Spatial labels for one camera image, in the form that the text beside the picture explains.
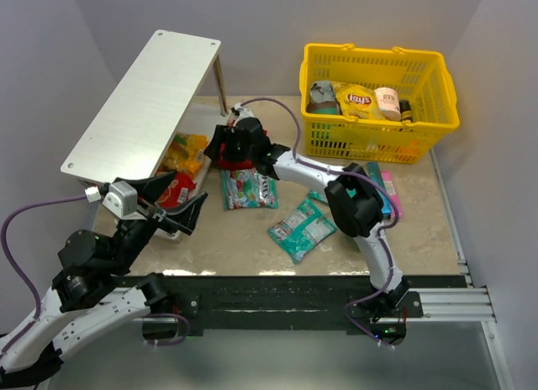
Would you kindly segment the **red fruit candy bag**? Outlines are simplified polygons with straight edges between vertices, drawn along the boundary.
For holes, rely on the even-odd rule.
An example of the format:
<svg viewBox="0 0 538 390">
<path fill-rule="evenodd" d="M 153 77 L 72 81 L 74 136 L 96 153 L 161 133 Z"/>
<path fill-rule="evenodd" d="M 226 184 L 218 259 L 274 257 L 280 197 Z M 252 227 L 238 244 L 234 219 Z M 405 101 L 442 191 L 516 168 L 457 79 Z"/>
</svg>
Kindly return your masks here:
<svg viewBox="0 0 538 390">
<path fill-rule="evenodd" d="M 219 150 L 219 158 L 215 163 L 220 170 L 238 171 L 253 168 L 251 161 L 240 157 L 238 154 L 231 153 L 226 144 L 222 144 Z"/>
</svg>

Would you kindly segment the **red candy bag with barcode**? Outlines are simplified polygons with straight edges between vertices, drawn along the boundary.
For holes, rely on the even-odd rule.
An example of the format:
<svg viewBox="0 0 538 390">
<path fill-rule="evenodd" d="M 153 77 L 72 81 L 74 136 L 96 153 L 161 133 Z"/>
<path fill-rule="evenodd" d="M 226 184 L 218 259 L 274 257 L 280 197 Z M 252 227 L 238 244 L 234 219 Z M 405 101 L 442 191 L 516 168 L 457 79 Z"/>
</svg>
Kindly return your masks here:
<svg viewBox="0 0 538 390">
<path fill-rule="evenodd" d="M 174 179 L 156 203 L 161 208 L 176 208 L 187 201 L 189 193 L 196 186 L 196 182 L 189 175 L 176 172 Z"/>
</svg>

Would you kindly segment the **orange gummy candy bag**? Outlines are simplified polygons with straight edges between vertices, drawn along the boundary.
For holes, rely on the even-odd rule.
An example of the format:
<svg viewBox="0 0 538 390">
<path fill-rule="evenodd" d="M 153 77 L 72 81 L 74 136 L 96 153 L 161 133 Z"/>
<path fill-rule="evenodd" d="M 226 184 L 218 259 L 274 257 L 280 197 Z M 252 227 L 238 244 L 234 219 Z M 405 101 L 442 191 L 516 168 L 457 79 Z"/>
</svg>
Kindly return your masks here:
<svg viewBox="0 0 538 390">
<path fill-rule="evenodd" d="M 157 171 L 177 171 L 196 177 L 202 169 L 207 145 L 205 135 L 176 133 Z"/>
</svg>

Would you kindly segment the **teal Fox's candy bag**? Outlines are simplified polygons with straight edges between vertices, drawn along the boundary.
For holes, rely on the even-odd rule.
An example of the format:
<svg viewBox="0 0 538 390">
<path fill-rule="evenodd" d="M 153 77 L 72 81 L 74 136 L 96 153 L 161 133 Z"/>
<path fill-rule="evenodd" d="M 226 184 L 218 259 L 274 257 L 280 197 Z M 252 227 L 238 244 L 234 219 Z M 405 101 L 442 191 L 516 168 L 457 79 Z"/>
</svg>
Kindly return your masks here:
<svg viewBox="0 0 538 390">
<path fill-rule="evenodd" d="M 224 210 L 278 208 L 276 181 L 256 169 L 220 172 Z"/>
</svg>

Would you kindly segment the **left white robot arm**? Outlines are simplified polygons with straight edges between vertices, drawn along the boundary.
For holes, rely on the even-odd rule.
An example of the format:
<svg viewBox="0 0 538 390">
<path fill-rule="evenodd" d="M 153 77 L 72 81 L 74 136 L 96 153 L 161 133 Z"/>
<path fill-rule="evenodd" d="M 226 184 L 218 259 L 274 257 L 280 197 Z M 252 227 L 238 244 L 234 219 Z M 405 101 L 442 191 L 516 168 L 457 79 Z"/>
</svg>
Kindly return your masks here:
<svg viewBox="0 0 538 390">
<path fill-rule="evenodd" d="M 62 269 L 45 295 L 38 294 L 8 247 L 8 226 L 23 211 L 18 209 L 5 219 L 1 247 L 32 292 L 35 307 L 1 338 L 2 388 L 38 388 L 82 347 L 133 319 L 177 321 L 176 334 L 169 340 L 150 340 L 154 347 L 178 345 L 189 336 L 191 324 L 181 315 L 177 295 L 166 287 L 161 274 L 151 273 L 113 301 L 107 299 L 157 230 L 170 235 L 191 235 L 195 230 L 208 194 L 201 192 L 175 208 L 160 208 L 157 201 L 174 178 L 172 172 L 138 181 L 118 178 L 68 198 L 101 203 L 119 221 L 113 236 L 87 229 L 71 234 L 58 253 Z"/>
</svg>

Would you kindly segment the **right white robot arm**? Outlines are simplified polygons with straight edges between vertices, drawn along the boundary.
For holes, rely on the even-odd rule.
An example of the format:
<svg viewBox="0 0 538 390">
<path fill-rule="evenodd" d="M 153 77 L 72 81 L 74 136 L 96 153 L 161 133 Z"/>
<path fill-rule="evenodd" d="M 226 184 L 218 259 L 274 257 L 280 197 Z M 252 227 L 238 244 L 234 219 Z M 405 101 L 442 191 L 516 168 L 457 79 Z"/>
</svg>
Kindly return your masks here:
<svg viewBox="0 0 538 390">
<path fill-rule="evenodd" d="M 332 166 L 297 155 L 272 143 L 259 119 L 252 117 L 216 126 L 204 154 L 214 162 L 249 161 L 264 176 L 323 192 L 335 225 L 356 242 L 367 263 L 374 293 L 364 302 L 396 308 L 407 295 L 409 283 L 386 240 L 382 198 L 361 166 Z"/>
</svg>

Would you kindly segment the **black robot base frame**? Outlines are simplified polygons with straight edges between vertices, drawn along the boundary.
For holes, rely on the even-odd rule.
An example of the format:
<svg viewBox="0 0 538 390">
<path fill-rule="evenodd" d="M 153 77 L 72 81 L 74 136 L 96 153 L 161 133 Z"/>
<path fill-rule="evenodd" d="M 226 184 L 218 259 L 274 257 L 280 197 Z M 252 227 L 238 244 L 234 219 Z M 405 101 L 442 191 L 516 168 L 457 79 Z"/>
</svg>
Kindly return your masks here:
<svg viewBox="0 0 538 390">
<path fill-rule="evenodd" d="M 161 276 L 172 296 L 167 312 L 186 318 L 191 336 L 210 330 L 371 332 L 400 344 L 410 323 L 491 323 L 485 288 L 463 276 L 411 276 L 409 291 L 395 308 L 371 292 L 365 276 Z"/>
</svg>

